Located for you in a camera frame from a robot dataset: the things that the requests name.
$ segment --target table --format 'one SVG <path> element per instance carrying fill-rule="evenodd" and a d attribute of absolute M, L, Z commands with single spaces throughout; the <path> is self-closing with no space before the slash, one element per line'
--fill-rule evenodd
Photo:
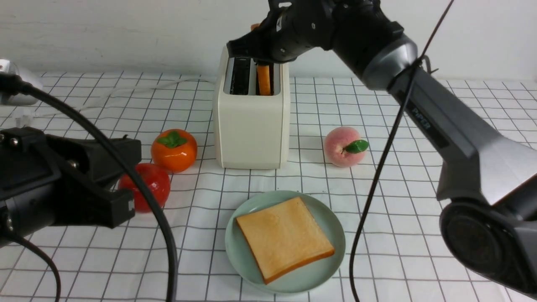
<path fill-rule="evenodd" d="M 41 73 L 46 91 L 72 106 L 92 102 L 114 86 L 171 82 L 179 74 Z M 441 81 L 504 135 L 537 147 L 537 83 Z M 386 93 L 367 90 L 356 78 L 292 78 L 289 161 L 280 170 L 222 169 L 215 160 L 213 85 L 183 82 L 166 89 L 123 93 L 106 109 L 84 114 L 106 135 L 128 134 L 149 147 L 168 128 L 193 133 L 198 159 L 171 177 L 164 213 L 179 254 L 179 301 L 352 301 L 348 253 L 360 211 L 389 129 L 398 110 Z M 32 109 L 50 112 L 37 103 Z M 1 128 L 14 126 L 14 108 L 0 107 Z M 355 127 L 370 143 L 364 161 L 352 168 L 326 163 L 322 136 L 337 126 Z M 46 133 L 86 138 L 71 120 L 35 118 Z M 438 215 L 447 202 L 435 190 L 442 160 L 405 117 L 383 169 L 355 260 L 362 302 L 528 302 L 487 281 L 454 259 L 439 233 Z M 224 250 L 224 228 L 233 210 L 270 190 L 296 190 L 324 202 L 340 219 L 347 257 L 324 285 L 308 293 L 279 296 L 259 292 L 233 270 Z M 163 301 L 167 280 L 165 245 L 151 214 L 137 215 L 115 229 L 48 227 L 29 236 L 53 257 L 68 302 Z M 54 278 L 41 259 L 20 246 L 0 249 L 2 302 L 52 301 Z"/>

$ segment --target toaster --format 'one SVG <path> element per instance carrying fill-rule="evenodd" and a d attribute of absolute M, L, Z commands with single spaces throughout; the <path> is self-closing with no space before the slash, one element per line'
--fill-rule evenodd
<path fill-rule="evenodd" d="M 291 86 L 288 64 L 271 65 L 273 90 L 258 95 L 251 58 L 224 47 L 213 99 L 216 160 L 223 168 L 279 169 L 289 153 Z"/>

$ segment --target power cord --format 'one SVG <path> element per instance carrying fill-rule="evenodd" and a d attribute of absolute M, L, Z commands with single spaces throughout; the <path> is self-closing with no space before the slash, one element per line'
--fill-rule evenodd
<path fill-rule="evenodd" d="M 54 274 L 54 278 L 56 279 L 56 298 L 54 299 L 54 302 L 60 302 L 60 296 L 62 292 L 62 282 L 60 279 L 60 272 L 58 271 L 56 264 L 54 264 L 54 261 L 52 261 L 52 259 L 50 259 L 50 257 L 47 254 L 45 254 L 45 252 L 42 251 L 40 248 L 38 248 L 36 245 L 29 242 L 24 237 L 16 234 L 13 231 L 5 231 L 0 234 L 0 237 L 4 237 L 8 239 L 9 241 L 17 243 L 21 245 L 22 247 L 29 249 L 31 252 L 38 255 L 41 259 L 43 259 L 48 264 L 48 266 L 52 270 L 52 273 Z"/>
<path fill-rule="evenodd" d="M 48 104 L 49 106 L 65 114 L 67 117 L 71 118 L 74 122 L 88 131 L 88 133 L 103 146 L 103 148 L 117 161 L 119 166 L 122 167 L 126 174 L 133 180 L 134 184 L 142 193 L 142 196 L 146 199 L 162 231 L 164 241 L 166 243 L 166 249 L 168 251 L 168 289 L 166 291 L 166 302 L 175 302 L 177 294 L 178 262 L 177 248 L 173 238 L 173 233 L 166 216 L 164 215 L 164 212 L 158 205 L 158 202 L 155 200 L 155 197 L 149 188 L 145 185 L 141 176 L 134 170 L 134 167 L 131 167 L 127 162 L 125 162 L 119 151 L 110 142 L 110 140 L 76 109 L 73 109 L 50 94 L 35 88 L 31 84 L 22 81 L 20 76 L 0 73 L 0 90 L 6 91 L 12 95 L 21 93 L 35 97 L 36 99 Z"/>
<path fill-rule="evenodd" d="M 105 106 L 106 102 L 108 101 L 108 98 L 111 98 L 113 100 L 114 97 L 112 95 L 118 91 L 149 91 L 149 90 L 155 90 L 155 89 L 163 89 L 172 85 L 176 85 L 183 82 L 188 81 L 200 81 L 200 82 L 207 82 L 214 84 L 214 81 L 212 81 L 210 78 L 206 77 L 185 77 L 180 78 L 175 81 L 166 81 L 165 83 L 159 84 L 159 85 L 153 85 L 153 86 L 119 86 L 111 88 L 109 91 L 104 93 L 102 96 L 100 96 L 97 100 L 94 102 L 88 102 L 87 104 L 84 104 L 79 107 L 73 107 L 73 109 L 80 111 L 80 112 L 86 112 L 92 109 L 101 109 Z M 60 111 L 56 112 L 47 112 L 47 113 L 41 113 L 32 111 L 29 108 L 17 108 L 13 112 L 13 119 L 15 120 L 15 125 L 18 128 L 30 126 L 34 118 L 44 118 L 44 117 L 52 117 L 56 114 L 61 113 Z"/>
<path fill-rule="evenodd" d="M 436 35 L 436 32 L 438 31 L 438 28 L 444 21 L 444 18 L 446 17 L 449 9 L 453 5 L 454 0 L 450 0 L 447 8 L 444 10 L 444 13 L 438 20 L 431 36 L 429 37 L 429 40 L 427 41 L 427 44 L 425 45 L 425 48 L 423 49 L 422 55 L 417 58 L 412 65 L 411 68 L 411 74 L 408 82 L 408 86 L 406 89 L 404 102 L 401 104 L 401 107 L 399 108 L 399 111 L 397 113 L 397 116 L 395 117 L 395 122 L 393 127 L 390 131 L 390 136 L 388 137 L 388 140 L 386 142 L 386 146 L 384 147 L 384 151 L 382 152 L 382 155 L 380 157 L 379 165 L 377 166 L 375 175 L 373 176 L 373 182 L 371 183 L 371 188 L 369 190 L 369 195 L 367 196 L 366 204 L 364 206 L 364 211 L 362 213 L 362 216 L 360 217 L 360 223 L 358 223 L 358 229 L 356 231 L 356 234 L 354 235 L 354 241 L 352 242 L 352 249 L 351 249 L 351 256 L 349 259 L 349 279 L 351 282 L 351 291 L 352 295 L 354 296 L 354 300 L 356 302 L 360 302 L 360 299 L 358 298 L 358 294 L 356 292 L 356 285 L 354 284 L 354 257 L 356 254 L 356 248 L 358 246 L 358 240 L 360 239 L 360 235 L 362 234 L 362 230 L 364 229 L 364 223 L 366 221 L 367 213 L 369 212 L 369 207 L 371 206 L 371 201 L 373 200 L 373 194 L 375 193 L 376 185 L 379 182 L 380 173 L 382 171 L 382 167 L 384 167 L 384 163 L 386 162 L 386 158 L 388 157 L 388 153 L 390 152 L 391 145 L 394 141 L 395 134 L 397 133 L 397 129 L 399 128 L 399 123 L 401 122 L 401 119 L 403 118 L 404 110 L 408 104 L 408 101 L 410 99 L 410 94 L 412 92 L 412 88 L 414 88 L 414 79 L 416 76 L 416 71 L 418 68 L 420 68 L 423 60 L 426 58 L 425 52 L 429 48 L 429 45 L 431 44 L 434 36 Z"/>

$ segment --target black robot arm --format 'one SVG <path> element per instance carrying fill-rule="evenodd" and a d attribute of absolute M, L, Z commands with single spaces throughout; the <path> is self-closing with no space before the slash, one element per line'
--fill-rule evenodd
<path fill-rule="evenodd" d="M 141 143 L 112 139 L 125 160 Z M 63 138 L 30 127 L 0 131 L 0 221 L 20 236 L 47 226 L 113 228 L 134 217 L 130 190 L 111 191 L 123 170 L 94 140 Z M 0 236 L 0 247 L 9 243 Z"/>
<path fill-rule="evenodd" d="M 507 139 L 428 72 L 416 44 L 372 0 L 269 0 L 261 25 L 227 44 L 230 57 L 294 61 L 334 51 L 371 90 L 405 103 L 444 163 L 437 199 L 452 201 L 440 230 L 467 268 L 537 299 L 537 151 Z"/>

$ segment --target white wall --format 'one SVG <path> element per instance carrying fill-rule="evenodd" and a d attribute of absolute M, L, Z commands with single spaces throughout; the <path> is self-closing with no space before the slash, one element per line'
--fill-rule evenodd
<path fill-rule="evenodd" d="M 382 7 L 421 48 L 447 2 L 383 0 Z M 0 56 L 34 70 L 212 75 L 227 40 L 266 12 L 266 0 L 4 0 Z M 438 76 L 537 80 L 536 12 L 535 0 L 455 1 L 429 51 Z M 320 49 L 301 56 L 291 73 L 350 75 Z"/>

